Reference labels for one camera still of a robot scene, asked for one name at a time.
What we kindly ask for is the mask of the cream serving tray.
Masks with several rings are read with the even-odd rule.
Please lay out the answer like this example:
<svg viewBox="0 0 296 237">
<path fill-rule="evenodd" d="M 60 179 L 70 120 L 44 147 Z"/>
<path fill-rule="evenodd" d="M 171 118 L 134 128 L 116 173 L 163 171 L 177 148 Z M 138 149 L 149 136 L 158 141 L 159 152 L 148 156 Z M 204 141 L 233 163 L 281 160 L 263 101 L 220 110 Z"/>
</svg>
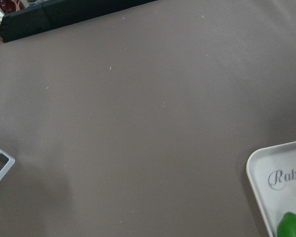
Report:
<svg viewBox="0 0 296 237">
<path fill-rule="evenodd" d="M 275 237 L 284 214 L 296 214 L 296 141 L 254 151 L 246 173 L 267 233 Z"/>
</svg>

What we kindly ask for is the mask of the green lime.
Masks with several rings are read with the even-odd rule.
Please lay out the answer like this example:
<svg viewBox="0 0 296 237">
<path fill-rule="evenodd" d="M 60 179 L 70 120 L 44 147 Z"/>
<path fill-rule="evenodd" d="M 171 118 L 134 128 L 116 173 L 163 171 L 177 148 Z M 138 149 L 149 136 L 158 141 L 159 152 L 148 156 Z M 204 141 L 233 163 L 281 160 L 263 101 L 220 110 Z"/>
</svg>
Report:
<svg viewBox="0 0 296 237">
<path fill-rule="evenodd" d="M 287 212 L 277 227 L 278 237 L 296 237 L 296 214 Z"/>
</svg>

